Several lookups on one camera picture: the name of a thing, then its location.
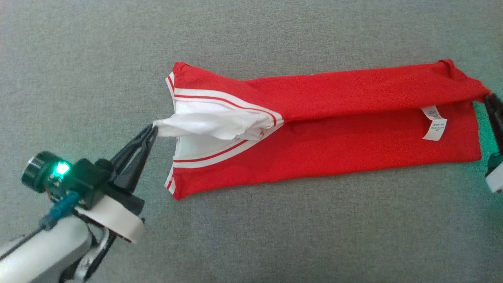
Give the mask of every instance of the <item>cable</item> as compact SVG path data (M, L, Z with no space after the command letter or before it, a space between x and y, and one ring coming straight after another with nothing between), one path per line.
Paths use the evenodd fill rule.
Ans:
M3 255L0 256L0 260L3 260L4 258L8 257L11 253L13 253L17 248L21 247L24 243L26 243L28 240L33 238L35 235L40 233L40 231L44 230L44 226L39 226L37 229L35 229L33 232L31 232L29 235L27 235L23 240L21 240L19 243L14 245L14 247L10 248L7 252L5 252Z
M68 192L68 194L58 201L49 211L47 215L42 217L38 224L46 231L50 231L58 221L71 213L71 211L77 206L80 200L80 195L74 191Z

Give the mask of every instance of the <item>grey fabric surface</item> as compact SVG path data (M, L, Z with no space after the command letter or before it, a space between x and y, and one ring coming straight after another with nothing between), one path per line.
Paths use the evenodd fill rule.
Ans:
M164 78L186 61L237 78L453 59L503 85L503 2L0 0L0 242L50 207L20 184L50 150L111 157L172 114ZM163 188L159 139L137 195L147 233L118 240L90 282L503 281L503 198L483 160L216 190Z

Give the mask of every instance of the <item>white tag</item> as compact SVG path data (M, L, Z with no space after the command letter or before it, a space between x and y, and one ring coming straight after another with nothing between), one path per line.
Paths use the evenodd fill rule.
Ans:
M430 129L423 137L427 140L440 140L442 134L444 133L445 125L447 124L447 119L440 116L439 111L435 105L421 108L423 113L432 121Z

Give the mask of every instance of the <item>folded red shirt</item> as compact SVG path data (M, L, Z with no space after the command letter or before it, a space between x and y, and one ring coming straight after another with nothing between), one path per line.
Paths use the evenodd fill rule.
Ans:
M472 101L490 93L450 60L249 81L177 62L166 82L175 113L202 113L209 105L263 117L257 139L179 136L166 182L175 199L236 185L479 160ZM431 131L440 139L424 139Z

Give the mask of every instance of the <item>red stripe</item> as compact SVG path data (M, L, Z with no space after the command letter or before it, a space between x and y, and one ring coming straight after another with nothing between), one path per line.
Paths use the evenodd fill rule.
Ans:
M273 114L267 112L267 111L264 111L262 109L255 109L255 108L246 108L246 107L242 107L242 106L239 106L235 103L232 103L226 99L223 99L223 98L219 98L219 97L212 97L212 96L191 96L191 95L179 95L179 94L175 94L175 97L181 97L181 98L201 98L201 99L214 99L214 100L220 100L220 101L223 101L223 102L227 102L228 104L230 105L233 105L237 108L241 108L241 109L248 109L248 110L255 110L255 111L260 111L260 112L264 112L266 114L269 114L272 118L273 118L273 122L274 122L274 126L276 126L276 117L274 117Z
M173 90L173 93L175 93L175 85L173 84L173 81L171 80L171 78L169 76L167 77L167 80L170 82L171 89Z
M248 141L248 140L243 140L243 141L241 141L240 143L238 143L238 144L234 145L233 147L230 147L230 148L228 148L228 149L226 149L226 150L224 150L224 151L222 151L222 152L219 152L219 153L217 153L217 154L213 154L213 155L211 155L211 156L207 156L207 157L203 157L203 158L199 158L199 159L186 159L186 160L173 160L173 161L174 161L174 162L197 162L197 161L203 161L203 160L211 159L211 158L217 157L217 156L219 156L219 155L222 155L222 154L224 154L224 153L226 153L226 152L229 152L229 151L233 150L234 148L236 148L236 147L238 147L238 146L242 145L243 143L245 143L245 142L247 142L247 141Z

